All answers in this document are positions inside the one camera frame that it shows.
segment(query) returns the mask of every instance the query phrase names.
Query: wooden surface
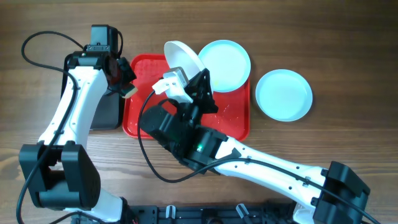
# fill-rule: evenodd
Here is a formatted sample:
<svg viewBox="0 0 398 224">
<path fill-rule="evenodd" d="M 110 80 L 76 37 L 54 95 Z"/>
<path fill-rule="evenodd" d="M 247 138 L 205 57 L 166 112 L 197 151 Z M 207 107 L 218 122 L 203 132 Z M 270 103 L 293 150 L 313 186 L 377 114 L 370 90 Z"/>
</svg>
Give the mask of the wooden surface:
<svg viewBox="0 0 398 224">
<path fill-rule="evenodd" d="M 251 133 L 244 143 L 303 164 L 345 163 L 371 188 L 366 210 L 383 223 L 398 220 L 397 2 L 49 2 L 0 5 L 0 223 L 16 222 L 16 201 L 24 183 L 19 149 L 36 143 L 60 96 L 61 74 L 29 65 L 21 57 L 21 44 L 42 30 L 63 32 L 87 44 L 92 24 L 117 27 L 128 59 L 162 53 L 168 40 L 181 40 L 196 52 L 214 40 L 233 40 L 251 57 L 253 89 L 271 70 L 299 72 L 315 97 L 309 114 L 281 123 L 252 106 Z M 69 41 L 51 35 L 32 40 L 26 49 L 35 61 L 58 67 L 74 50 Z M 163 176 L 173 179 L 190 172 L 154 141 L 144 145 Z M 166 184 L 156 179 L 137 141 L 121 128 L 90 133 L 87 151 L 102 187 L 131 205 L 237 204 L 282 197 L 248 181 L 214 174 Z M 48 223 L 62 214 L 35 208 L 29 196 L 22 211 L 26 223 Z"/>
</svg>

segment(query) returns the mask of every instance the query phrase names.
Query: wood grain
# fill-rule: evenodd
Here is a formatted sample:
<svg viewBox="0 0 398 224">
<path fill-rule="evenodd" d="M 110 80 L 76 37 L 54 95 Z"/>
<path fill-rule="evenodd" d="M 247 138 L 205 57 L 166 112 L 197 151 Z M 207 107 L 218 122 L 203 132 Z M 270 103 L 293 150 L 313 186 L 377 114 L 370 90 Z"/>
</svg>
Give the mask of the wood grain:
<svg viewBox="0 0 398 224">
<path fill-rule="evenodd" d="M 199 52 L 213 40 L 241 44 L 252 61 L 254 90 L 263 74 L 295 70 L 315 101 L 303 119 L 280 123 L 254 103 L 245 144 L 291 161 L 352 167 L 371 188 L 367 211 L 382 223 L 398 220 L 398 3 L 396 1 L 1 1 L 0 223 L 15 223 L 24 178 L 22 144 L 36 143 L 59 102 L 61 75 L 23 61 L 21 44 L 34 32 L 55 30 L 88 43 L 90 25 L 110 24 L 124 36 L 124 53 L 162 53 L 168 40 Z M 35 61 L 61 67 L 77 48 L 43 35 L 27 46 Z M 151 161 L 167 178 L 190 171 L 154 141 Z M 156 179 L 135 139 L 122 129 L 92 132 L 88 154 L 101 185 L 131 205 L 259 203 L 281 195 L 245 180 L 207 174 L 180 184 Z M 26 223 L 48 223 L 62 212 L 25 198 Z"/>
</svg>

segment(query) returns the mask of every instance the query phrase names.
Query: red tray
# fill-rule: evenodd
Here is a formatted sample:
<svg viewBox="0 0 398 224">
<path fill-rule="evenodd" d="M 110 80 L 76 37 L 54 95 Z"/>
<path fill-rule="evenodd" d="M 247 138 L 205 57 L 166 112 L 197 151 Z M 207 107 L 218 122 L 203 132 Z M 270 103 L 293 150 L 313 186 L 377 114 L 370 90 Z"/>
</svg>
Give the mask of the red tray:
<svg viewBox="0 0 398 224">
<path fill-rule="evenodd" d="M 137 120 L 142 104 L 152 92 L 152 85 L 163 76 L 169 66 L 162 54 L 140 54 L 131 62 L 131 68 L 137 75 L 134 85 L 138 92 L 126 100 L 123 115 L 123 130 L 137 138 Z M 217 114 L 204 114 L 201 124 L 217 129 L 228 136 L 242 141 L 250 132 L 250 84 L 249 80 L 239 89 L 229 93 L 215 93 L 213 95 L 218 106 Z M 166 98 L 166 94 L 153 95 L 146 105 L 146 109 L 156 105 Z M 166 110 L 173 110 L 172 105 L 164 104 Z M 141 138 L 152 139 L 141 130 Z"/>
</svg>

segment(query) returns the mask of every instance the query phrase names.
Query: black cable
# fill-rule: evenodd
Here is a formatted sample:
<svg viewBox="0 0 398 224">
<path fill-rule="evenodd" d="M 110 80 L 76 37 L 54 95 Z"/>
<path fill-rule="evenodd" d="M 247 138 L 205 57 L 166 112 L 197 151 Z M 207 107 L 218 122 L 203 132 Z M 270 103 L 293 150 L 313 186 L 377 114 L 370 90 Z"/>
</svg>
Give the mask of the black cable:
<svg viewBox="0 0 398 224">
<path fill-rule="evenodd" d="M 120 56 L 122 56 L 122 51 L 123 51 L 123 35 L 122 35 L 122 32 L 120 32 L 120 31 L 118 31 L 118 34 L 120 36 L 120 49 L 118 52 L 118 56 L 120 58 Z"/>
<path fill-rule="evenodd" d="M 68 213 L 68 214 L 64 215 L 63 217 L 61 217 L 61 218 L 59 218 L 59 219 L 57 219 L 57 220 L 55 220 L 55 221 L 53 221 L 53 222 L 50 222 L 50 224 L 57 224 L 57 223 L 60 223 L 60 222 L 62 222 L 64 219 L 66 219 L 66 218 L 68 218 L 68 217 L 71 217 L 72 215 L 80 215 L 80 216 L 89 218 L 90 220 L 97 221 L 97 222 L 100 223 L 100 224 L 106 224 L 106 222 L 102 221 L 100 218 L 96 218 L 96 217 L 94 217 L 94 216 L 92 216 L 92 215 L 85 214 L 85 213 L 83 213 L 83 212 L 71 212 L 71 213 Z"/>
<path fill-rule="evenodd" d="M 35 166 L 33 167 L 32 171 L 30 172 L 28 178 L 26 178 L 25 184 L 22 187 L 21 193 L 19 194 L 19 198 L 18 198 L 18 202 L 17 202 L 17 208 L 16 208 L 16 216 L 17 216 L 17 221 L 19 224 L 23 224 L 24 221 L 22 220 L 22 202 L 24 200 L 25 194 L 26 194 L 26 190 L 30 184 L 30 182 L 32 181 L 32 178 L 34 176 L 34 174 L 37 172 L 37 169 L 40 167 L 40 165 L 43 163 L 43 161 L 45 160 L 45 158 L 47 157 L 47 155 L 49 154 L 52 146 L 54 145 L 55 141 L 58 139 L 59 135 L 62 132 L 62 129 L 69 117 L 70 111 L 73 108 L 73 104 L 76 100 L 76 94 L 77 94 L 77 89 L 78 89 L 78 84 L 77 81 L 75 79 L 75 77 L 73 77 L 69 72 L 64 71 L 61 68 L 57 68 L 57 67 L 53 67 L 50 65 L 44 65 L 41 63 L 37 63 L 37 62 L 33 62 L 32 60 L 30 60 L 29 58 L 26 57 L 25 54 L 25 46 L 28 43 L 28 41 L 30 41 L 32 38 L 41 35 L 41 34 L 55 34 L 55 35 L 60 35 L 70 41 L 72 41 L 73 43 L 77 44 L 77 46 L 79 46 L 80 48 L 83 48 L 82 45 L 80 45 L 77 41 L 73 40 L 71 37 L 65 35 L 65 34 L 61 34 L 59 32 L 54 32 L 54 31 L 42 31 L 42 32 L 37 32 L 35 34 L 32 34 L 31 36 L 29 36 L 24 43 L 22 44 L 22 48 L 21 48 L 21 54 L 22 57 L 29 63 L 31 63 L 32 65 L 38 66 L 38 67 L 42 67 L 42 68 L 47 68 L 47 69 L 51 69 L 51 70 L 55 70 L 58 72 L 62 72 L 64 74 L 66 74 L 73 82 L 73 93 L 72 93 L 72 98 L 69 102 L 68 108 L 65 112 L 65 114 L 63 115 L 63 118 L 60 122 L 60 125 L 58 126 L 57 130 L 54 133 L 54 137 L 52 138 L 52 140 L 50 141 L 50 143 L 48 144 L 47 148 L 45 149 L 45 151 L 43 152 L 43 154 L 40 156 L 39 160 L 36 162 Z"/>
<path fill-rule="evenodd" d="M 368 213 L 366 213 L 364 210 L 362 210 L 362 209 L 359 208 L 358 206 L 356 206 L 356 205 L 354 205 L 354 204 L 352 204 L 352 203 L 346 201 L 345 199 L 341 198 L 340 196 L 334 194 L 333 192 L 330 192 L 329 190 L 324 189 L 321 185 L 318 185 L 318 184 L 312 182 L 311 180 L 308 180 L 308 179 L 306 179 L 306 178 L 304 178 L 304 177 L 301 177 L 301 176 L 299 176 L 299 175 L 297 175 L 297 174 L 294 174 L 294 173 L 291 172 L 291 171 L 285 170 L 285 169 L 283 169 L 283 168 L 280 168 L 280 167 L 278 167 L 278 166 L 269 164 L 269 163 L 267 163 L 267 162 L 257 161 L 257 160 L 253 160 L 253 159 L 246 159 L 246 158 L 221 159 L 221 160 L 218 160 L 218 161 L 216 161 L 216 162 L 213 162 L 213 163 L 211 163 L 211 164 L 209 164 L 209 165 L 207 165 L 207 166 L 205 166 L 205 167 L 203 167 L 203 168 L 201 168 L 201 169 L 199 169 L 199 170 L 196 170 L 195 172 L 192 172 L 191 174 L 188 174 L 188 175 L 186 175 L 185 177 L 182 177 L 182 178 L 179 178 L 179 179 L 176 179 L 176 180 L 169 180 L 169 179 L 166 179 L 166 178 L 162 177 L 158 172 L 156 172 L 154 166 L 153 166 L 153 165 L 150 163 L 150 161 L 149 161 L 148 155 L 147 155 L 146 152 L 145 152 L 144 146 L 142 145 L 142 140 L 141 140 L 141 129 L 140 129 L 140 125 L 139 125 L 140 120 L 141 120 L 141 116 L 142 116 L 142 112 L 144 111 L 145 105 L 148 103 L 149 99 L 151 98 L 151 96 L 152 96 L 154 93 L 155 93 L 155 91 L 152 91 L 152 93 L 149 94 L 149 96 L 148 96 L 147 99 L 145 100 L 145 102 L 144 102 L 144 104 L 142 105 L 141 110 L 140 110 L 140 112 L 139 112 L 138 121 L 137 121 L 137 128 L 138 128 L 138 130 L 137 130 L 137 137 L 138 137 L 138 143 L 139 143 L 139 145 L 140 145 L 140 147 L 141 147 L 142 154 L 144 155 L 145 160 L 146 160 L 146 162 L 148 163 L 149 168 L 150 168 L 150 169 L 152 170 L 152 172 L 156 175 L 156 177 L 158 177 L 160 180 L 163 180 L 164 182 L 167 182 L 167 183 L 179 183 L 179 182 L 182 182 L 182 181 L 184 181 L 184 180 L 187 180 L 187 179 L 189 179 L 189 178 L 191 178 L 191 177 L 193 177 L 193 176 L 195 176 L 195 175 L 197 175 L 197 174 L 199 174 L 199 173 L 201 173 L 201 172 L 204 172 L 204 171 L 206 171 L 206 170 L 212 169 L 212 168 L 214 168 L 214 167 L 216 167 L 216 166 L 220 166 L 220 165 L 222 165 L 222 164 L 224 164 L 224 163 L 227 163 L 227 162 L 252 162 L 252 163 L 254 163 L 254 164 L 259 164 L 259 165 L 266 166 L 266 167 L 268 167 L 268 168 L 274 169 L 274 170 L 279 171 L 279 172 L 281 172 L 281 173 L 283 173 L 283 174 L 289 175 L 289 176 L 295 178 L 296 180 L 300 180 L 300 181 L 302 181 L 302 182 L 304 182 L 304 183 L 306 183 L 306 184 L 308 184 L 308 185 L 311 185 L 311 186 L 313 186 L 313 187 L 315 187 L 315 188 L 321 190 L 322 192 L 331 195 L 332 197 L 336 198 L 336 199 L 339 200 L 340 202 L 343 202 L 343 203 L 346 204 L 347 206 L 351 207 L 352 209 L 354 209 L 354 210 L 356 210 L 357 212 L 359 212 L 360 214 L 362 214 L 362 216 L 364 216 L 364 217 L 366 217 L 367 219 L 371 220 L 373 223 L 375 223 L 375 224 L 380 224 L 376 219 L 374 219 L 372 216 L 370 216 Z"/>
</svg>

